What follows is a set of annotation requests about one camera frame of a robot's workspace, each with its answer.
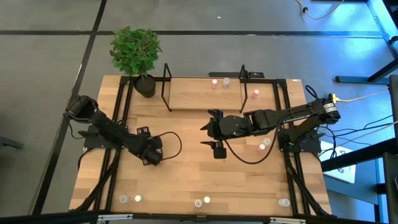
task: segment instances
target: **wooden table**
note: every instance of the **wooden table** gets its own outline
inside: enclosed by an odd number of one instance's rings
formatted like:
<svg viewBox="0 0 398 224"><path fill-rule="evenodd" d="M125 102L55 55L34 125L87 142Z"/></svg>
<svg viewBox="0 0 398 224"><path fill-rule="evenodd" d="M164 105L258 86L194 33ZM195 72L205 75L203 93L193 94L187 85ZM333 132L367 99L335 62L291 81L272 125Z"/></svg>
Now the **wooden table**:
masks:
<svg viewBox="0 0 398 224"><path fill-rule="evenodd" d="M108 117L112 116L119 86L119 76L105 76L99 91L98 104ZM287 80L291 106L306 103L300 80ZM170 83L165 84L165 98L169 98ZM199 129L208 123L206 110L173 110L169 112L160 97L161 82L156 86L152 98L144 98L136 90L132 93L127 125L131 133L136 128L148 126L152 135L175 131L180 135L183 149L174 159L161 162L157 167L143 166L141 160L123 150L114 191L112 212L126 213L173 213L208 215L278 215L291 216L290 207L278 206L278 198L289 198L286 169L283 155L276 141L270 156L257 165L247 165L228 152L225 160L213 158L211 149L200 141L211 141L206 131ZM244 111L258 109L275 110L272 85L248 83L248 95L255 89L260 91L256 99L250 96ZM122 102L126 97L124 90ZM238 111L225 111L224 115ZM231 147L243 159L257 161L268 151L257 152L256 148L267 136L256 136L230 140ZM179 149L175 136L162 136L164 156L174 155ZM87 154L80 166L70 208L76 208L96 185L100 175L104 149ZM320 163L313 154L301 153L305 183L318 203L331 212ZM299 188L296 186L298 209L303 213ZM104 207L108 186L101 200ZM120 203L119 197L128 195L129 203ZM142 195L144 201L135 202L134 196ZM194 201L205 196L211 203L195 208Z"/></svg>

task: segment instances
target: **wooden board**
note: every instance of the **wooden board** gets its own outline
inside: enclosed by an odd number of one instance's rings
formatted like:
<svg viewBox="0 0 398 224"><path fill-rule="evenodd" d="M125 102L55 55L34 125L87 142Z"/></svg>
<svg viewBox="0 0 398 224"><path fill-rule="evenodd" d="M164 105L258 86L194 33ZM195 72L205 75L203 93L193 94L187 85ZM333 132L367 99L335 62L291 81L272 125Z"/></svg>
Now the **wooden board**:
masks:
<svg viewBox="0 0 398 224"><path fill-rule="evenodd" d="M112 111L117 95L116 77L104 77L98 97L100 108L106 109L107 115ZM300 81L288 80L288 90L292 106L305 103L304 92ZM258 89L256 99L248 98L245 111L258 109L275 109L275 98L272 85L265 83L248 83L248 94ZM289 198L289 188L282 153L276 141L270 156L257 165L247 165L237 160L228 152L225 160L213 159L211 149L200 141L210 141L206 131L199 129L210 118L205 110L175 110L168 112L160 97L161 85L157 84L156 95L144 98L135 90L132 93L131 107L127 125L132 133L136 128L148 126L153 135L166 131L175 131L180 135L183 149L174 159L161 162L157 167L143 166L142 162L123 151L113 195L113 212L127 213L178 213L209 215L278 215L291 216L290 207L278 206L278 198ZM238 112L225 112L224 115ZM230 140L233 150L247 161L258 161L264 152L256 148L265 138L272 139L274 132L267 136L256 136ZM179 144L173 135L162 136L164 156L174 155ZM79 206L94 188L101 169L103 150L87 154L82 162L76 180L70 208ZM305 183L317 202L328 212L330 206L326 193L320 163L312 154L301 154ZM104 207L107 187L104 189L101 208ZM143 202L120 203L121 195L134 198L142 195ZM209 196L211 203L195 208L194 201ZM296 187L299 210L302 211L299 189Z"/></svg>
<svg viewBox="0 0 398 224"><path fill-rule="evenodd" d="M183 110L240 110L241 89L237 78L230 79L223 88L223 79L217 78L217 88L211 88L210 78L172 78L170 108Z"/></svg>

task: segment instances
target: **white bottle cap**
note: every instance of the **white bottle cap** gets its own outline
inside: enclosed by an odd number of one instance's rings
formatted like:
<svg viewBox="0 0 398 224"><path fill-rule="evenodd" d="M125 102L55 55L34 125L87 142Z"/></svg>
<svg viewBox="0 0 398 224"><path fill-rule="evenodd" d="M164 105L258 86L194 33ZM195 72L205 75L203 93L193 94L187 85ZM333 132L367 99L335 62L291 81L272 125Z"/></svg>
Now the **white bottle cap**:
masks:
<svg viewBox="0 0 398 224"><path fill-rule="evenodd" d="M198 200L195 201L195 207L196 208L200 208L201 207L201 200L198 199Z"/></svg>
<svg viewBox="0 0 398 224"><path fill-rule="evenodd" d="M136 202L141 202L144 198L141 195L136 195L136 197L134 198L134 200Z"/></svg>
<svg viewBox="0 0 398 224"><path fill-rule="evenodd" d="M126 196L126 195L122 195L119 197L119 202L120 203L128 203L128 202L130 202L130 197Z"/></svg>
<svg viewBox="0 0 398 224"><path fill-rule="evenodd" d="M265 138L264 140L262 140L262 144L265 146L269 146L269 144L271 144L271 140L269 140L269 138Z"/></svg>
<svg viewBox="0 0 398 224"><path fill-rule="evenodd" d="M205 203L210 203L210 198L209 197L205 197L203 200L205 201Z"/></svg>
<svg viewBox="0 0 398 224"><path fill-rule="evenodd" d="M290 200L288 200L287 198L281 198L278 200L278 204L281 207L289 207L290 206Z"/></svg>

